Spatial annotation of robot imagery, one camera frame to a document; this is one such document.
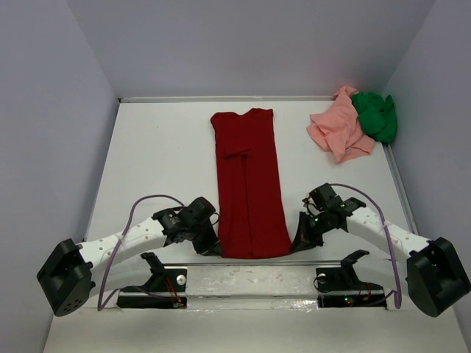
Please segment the white wall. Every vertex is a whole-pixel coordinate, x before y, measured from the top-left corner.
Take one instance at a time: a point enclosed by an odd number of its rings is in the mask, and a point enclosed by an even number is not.
[[[450,239],[471,276],[471,1],[438,0],[392,76],[393,150],[419,231]],[[471,348],[471,295],[456,306]]]
[[[117,101],[65,0],[3,0],[0,48],[0,352],[36,353],[36,273],[84,234]]]
[[[434,0],[68,0],[119,97],[382,91]]]

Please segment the wire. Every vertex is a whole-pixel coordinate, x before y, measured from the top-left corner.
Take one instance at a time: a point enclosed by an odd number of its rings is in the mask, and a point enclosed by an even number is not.
[[[363,300],[366,302],[367,300],[369,300],[369,298],[371,298],[371,285],[369,285],[369,283],[366,284],[366,286],[368,287],[368,296],[366,296],[366,298],[363,298]]]
[[[171,288],[173,294],[174,294],[175,297],[177,298],[177,301],[178,301],[181,305],[183,305],[182,299],[181,299],[180,296],[177,294],[177,292],[176,292],[176,290],[175,290],[175,288],[174,288],[174,285],[171,283],[171,280],[170,280],[168,277],[167,277],[167,282],[169,283],[170,288]]]
[[[390,296],[392,296],[394,294],[394,291],[391,290],[388,294],[386,294],[386,296],[384,296],[383,298],[377,300],[376,302],[373,302],[373,303],[368,303],[368,304],[365,304],[365,305],[361,305],[362,307],[374,307],[375,305],[378,305],[384,301],[386,301]]]
[[[137,285],[133,285],[132,287],[133,287],[134,289],[137,289],[137,290],[139,290],[139,291],[140,291],[140,292],[142,292],[142,293],[145,293],[145,294],[147,294],[148,296],[151,296],[152,298],[157,298],[157,299],[168,299],[168,297],[167,297],[167,296],[158,296],[157,294],[153,294],[153,293],[149,292],[148,290],[145,290],[145,289],[144,289],[144,288],[142,288],[142,287],[138,287]]]
[[[347,189],[350,189],[350,190],[354,190],[357,193],[360,193],[361,195],[366,197],[368,199],[368,201],[370,201],[373,204],[373,206],[376,207],[376,210],[378,210],[378,213],[380,214],[381,223],[383,224],[383,227],[384,227],[384,233],[386,235],[386,241],[388,242],[389,254],[391,256],[392,271],[394,272],[394,280],[396,282],[397,291],[395,291],[395,290],[392,291],[392,292],[394,292],[394,306],[396,307],[396,309],[400,309],[400,307],[403,303],[403,292],[402,292],[402,289],[400,287],[399,271],[397,270],[396,256],[394,255],[394,247],[392,245],[391,233],[389,232],[389,228],[386,224],[386,218],[384,217],[384,213],[383,213],[381,207],[371,197],[369,197],[365,192],[363,192],[363,191],[361,191],[357,188],[354,188],[353,186],[349,186],[349,185],[346,185],[346,184],[339,184],[339,183],[333,183],[333,184],[330,184],[330,185],[331,186],[340,186],[342,188],[347,188]]]
[[[164,283],[165,283],[165,286],[167,287],[167,291],[170,293],[171,304],[172,306],[174,306],[175,300],[174,300],[174,296],[172,295],[170,285],[167,283],[167,281],[164,281]]]
[[[319,293],[329,293],[330,290],[320,290],[319,287],[316,286],[316,281],[317,283],[319,283],[319,276],[317,276],[316,278],[314,278],[314,281],[313,281],[313,285],[314,285],[314,288],[316,288],[316,290],[319,292]]]
[[[217,212],[214,212],[213,215],[217,215],[218,219],[216,219],[216,221],[214,223],[212,223],[211,226],[214,226],[219,222],[219,214]]]
[[[361,294],[362,290],[363,290],[363,283],[360,284],[360,290],[358,291],[357,295],[353,297],[353,302],[355,301],[355,299],[358,298],[358,296]]]
[[[178,203],[181,207],[184,207],[185,205],[179,200],[179,199],[176,199],[174,198],[173,196],[169,196],[169,195],[165,195],[165,194],[156,194],[156,195],[148,195],[148,196],[143,196],[141,197],[140,199],[138,199],[131,207],[131,211],[130,211],[130,216],[129,218],[127,219],[127,223],[126,223],[126,226],[121,234],[121,238],[118,239],[118,242],[116,243],[115,245],[115,248],[113,249],[113,252],[111,253],[110,255],[110,259],[108,260],[108,263],[106,265],[106,268],[105,268],[105,272],[103,273],[103,280],[102,280],[102,286],[100,287],[100,292],[99,292],[99,295],[98,295],[98,305],[96,307],[96,309],[98,311],[102,311],[106,304],[110,301],[110,299],[113,297],[113,295],[118,291],[118,289],[115,289],[113,292],[111,292],[111,294],[105,299],[105,301],[103,302],[103,296],[105,294],[105,287],[106,287],[106,281],[107,281],[107,278],[108,278],[108,275],[110,274],[110,269],[111,269],[111,266],[113,265],[113,260],[115,259],[116,255],[118,254],[118,250],[119,248],[121,247],[122,243],[123,243],[123,239],[124,237],[126,237],[126,234],[129,232],[130,230],[130,227],[131,227],[131,222],[132,222],[132,217],[134,216],[134,211],[135,211],[135,208],[138,206],[138,204],[140,204],[142,201],[145,201],[147,199],[156,199],[156,198],[165,198],[165,199],[171,199],[173,201],[175,201],[176,203]]]

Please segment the white table surface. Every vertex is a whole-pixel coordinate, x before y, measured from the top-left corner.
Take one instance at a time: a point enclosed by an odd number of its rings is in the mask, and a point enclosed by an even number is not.
[[[337,165],[331,153],[311,140],[306,127],[309,114],[325,111],[331,101],[229,101],[189,103],[121,104],[105,169],[93,211],[88,240],[122,230],[133,202],[151,193],[166,193],[185,203],[204,196],[219,208],[214,131],[210,118],[216,112],[245,113],[252,107],[274,110],[275,143],[286,224],[294,238],[301,200],[325,182],[342,182],[367,192],[383,208],[386,217],[407,229],[382,145],[373,153]],[[338,188],[348,198],[359,196]],[[174,203],[154,199],[142,203],[134,224]],[[341,260],[357,249],[376,248],[337,230],[325,236],[322,248],[300,252],[283,261]],[[163,263],[247,263],[249,261],[203,257],[190,243],[159,249]],[[259,263],[273,260],[258,260]]]
[[[452,310],[80,309],[54,318],[44,353],[466,353]]]
[[[407,228],[380,144],[371,156],[336,165],[332,156],[320,151],[309,138],[305,131],[309,114],[322,112],[330,104],[330,101],[121,104],[88,239],[96,240],[122,229],[132,203],[150,193],[171,194],[184,202],[204,196],[217,208],[214,136],[209,119],[218,111],[244,113],[252,107],[275,111],[280,184],[291,237],[302,209],[300,200],[324,182],[343,182],[366,191],[390,221]],[[339,189],[339,193],[344,198],[355,196],[347,190]],[[142,204],[135,223],[170,206],[173,204],[165,200]],[[340,260],[356,249],[376,252],[361,239],[337,231],[325,236],[322,248],[271,262]],[[190,243],[159,249],[157,255],[164,263],[247,263],[200,257]],[[307,268],[291,275],[308,278]],[[260,276],[269,278],[273,271],[268,268]],[[233,283],[231,278],[221,278],[223,290],[236,293],[227,284]],[[304,286],[299,285],[296,290],[310,296],[312,288]],[[54,317],[45,353],[467,351],[452,310],[438,318],[429,318],[408,298],[404,298],[401,310],[388,311],[380,308],[318,310],[312,303],[301,306],[301,310],[290,310],[288,302],[276,304],[266,299],[222,299],[218,303],[201,299],[193,304],[188,302],[187,310],[111,308],[101,313],[90,308],[94,299],[71,315]]]

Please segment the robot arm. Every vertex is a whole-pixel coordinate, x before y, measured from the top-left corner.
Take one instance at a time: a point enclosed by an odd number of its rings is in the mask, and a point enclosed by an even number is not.
[[[291,253],[322,246],[323,235],[332,229],[343,229],[389,252],[383,222],[366,204],[355,198],[343,201],[329,184],[312,190],[309,196],[319,213],[300,213]],[[131,228],[113,258],[113,271],[105,290],[160,278],[163,265],[155,254],[146,252],[173,243],[189,240],[197,254],[221,255],[219,240],[209,221],[214,212],[214,207],[200,197],[187,207],[179,207],[178,213],[177,209],[163,210]],[[422,312],[438,316],[471,291],[470,281],[449,241],[428,240],[386,224],[401,288]],[[56,316],[68,315],[98,293],[120,239],[120,234],[79,244],[68,239],[56,246],[38,272],[38,281]],[[387,257],[360,250],[343,259],[341,267],[353,284],[371,282],[397,290],[392,262]]]
[[[178,213],[176,209],[155,213],[128,231],[113,258],[113,273],[105,290],[142,285],[159,271],[162,265],[153,253],[146,253],[149,250],[189,240],[198,254],[222,254],[209,220],[215,212],[213,205],[199,197],[178,209]],[[72,313],[98,293],[105,268],[120,240],[121,234],[117,233],[78,244],[68,239],[56,246],[37,275],[56,316]]]
[[[343,201],[329,184],[309,193],[305,200],[319,213],[300,213],[300,222],[291,252],[322,246],[324,233],[342,228],[388,253],[384,225],[366,204],[350,198]],[[436,317],[471,291],[471,283],[453,248],[444,238],[430,240],[386,221],[403,292],[422,312]],[[371,282],[397,290],[392,260],[357,251],[341,261],[349,280],[360,285]]]

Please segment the crumpled cloth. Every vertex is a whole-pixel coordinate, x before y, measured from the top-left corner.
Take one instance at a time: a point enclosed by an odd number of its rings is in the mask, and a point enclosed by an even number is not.
[[[342,86],[334,103],[323,113],[311,114],[308,134],[324,151],[333,152],[337,163],[371,154],[375,141],[365,135],[350,96],[355,88]]]
[[[379,94],[360,92],[353,93],[351,99],[365,134],[380,142],[394,141],[397,134],[397,117],[391,96],[384,100]]]

